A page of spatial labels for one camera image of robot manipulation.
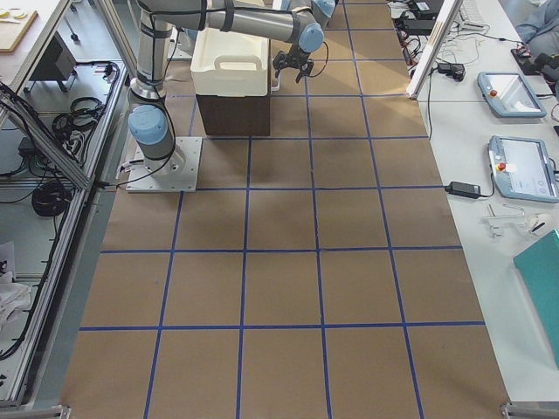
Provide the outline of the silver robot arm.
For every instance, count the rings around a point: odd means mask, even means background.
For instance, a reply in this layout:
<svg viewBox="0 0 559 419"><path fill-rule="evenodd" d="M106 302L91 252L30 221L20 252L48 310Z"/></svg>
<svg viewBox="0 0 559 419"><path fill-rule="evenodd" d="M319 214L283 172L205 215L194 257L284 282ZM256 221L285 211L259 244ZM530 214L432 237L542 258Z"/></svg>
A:
<svg viewBox="0 0 559 419"><path fill-rule="evenodd" d="M311 75L311 54L324 42L324 28L335 11L335 1L283 1L278 10L246 1L140 1L141 30L136 77L130 95L136 104L149 105L163 117L162 151L149 159L168 162L175 151L175 130L165 106L164 79L172 28L203 31L208 28L291 45L273 61L276 75L286 68L299 71L296 79Z"/></svg>

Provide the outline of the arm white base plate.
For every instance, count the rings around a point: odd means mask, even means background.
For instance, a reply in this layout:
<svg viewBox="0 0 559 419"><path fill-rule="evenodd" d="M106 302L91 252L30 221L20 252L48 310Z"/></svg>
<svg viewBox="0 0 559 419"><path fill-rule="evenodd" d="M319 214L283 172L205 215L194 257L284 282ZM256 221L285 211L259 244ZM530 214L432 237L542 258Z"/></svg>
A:
<svg viewBox="0 0 559 419"><path fill-rule="evenodd" d="M202 137L179 136L176 138L174 154L168 161L145 160L139 145L134 159L140 160L130 167L129 179L124 185L130 193L195 192Z"/></svg>

